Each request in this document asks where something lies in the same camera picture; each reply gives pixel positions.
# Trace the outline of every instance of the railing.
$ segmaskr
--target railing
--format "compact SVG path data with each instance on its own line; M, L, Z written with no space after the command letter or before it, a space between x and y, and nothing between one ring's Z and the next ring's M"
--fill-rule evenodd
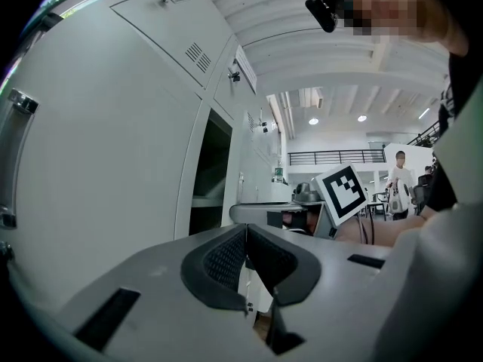
M421 146L423 148L431 148L439 139L439 122L434 123L423 133L408 143L412 146Z
M288 153L290 165L383 163L386 155L383 150L331 150L326 152Z

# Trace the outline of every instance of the ceiling light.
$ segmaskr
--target ceiling light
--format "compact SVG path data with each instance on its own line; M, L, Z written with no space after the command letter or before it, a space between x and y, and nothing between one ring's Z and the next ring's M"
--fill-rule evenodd
M424 110L424 113L423 113L423 114L421 114L421 115L420 115L420 119L421 119L421 118L422 118L424 115L426 115L426 113L427 113L428 111L429 111L429 107L428 107L426 110Z

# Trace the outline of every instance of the man in white shirt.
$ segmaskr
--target man in white shirt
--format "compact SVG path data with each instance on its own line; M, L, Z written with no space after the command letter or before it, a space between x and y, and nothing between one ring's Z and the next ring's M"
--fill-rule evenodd
M403 151L397 152L397 154L395 155L395 160L396 160L396 164L394 168L391 170L391 173L389 174L386 187L390 189L391 186L394 186L397 183L397 181L400 179L409 188L409 192L412 195L413 194L412 188L414 186L414 181L413 181L413 177L411 176L411 172L404 167L406 163L406 153L404 153ZM409 213L409 208L405 212L394 213L394 215L392 216L392 219L403 220L406 217L408 217L408 213Z

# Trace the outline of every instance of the ventilation slot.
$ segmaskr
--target ventilation slot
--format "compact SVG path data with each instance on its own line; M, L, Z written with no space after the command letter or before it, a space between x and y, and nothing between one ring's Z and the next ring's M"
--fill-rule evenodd
M255 128L255 123L254 123L254 119L251 117L250 113L248 113L248 124L250 126L250 131L253 133L254 128Z
M194 62L194 64L198 66L201 71L203 71L203 73L207 72L211 65L211 60L206 54L203 53L203 50L196 43L193 43L185 54L189 59L191 59L192 62Z

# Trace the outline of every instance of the locker handle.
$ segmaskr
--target locker handle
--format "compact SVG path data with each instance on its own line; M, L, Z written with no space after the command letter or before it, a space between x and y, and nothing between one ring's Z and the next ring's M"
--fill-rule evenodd
M12 103L0 130L0 229L15 229L15 197L23 144L38 103L17 89L8 95Z

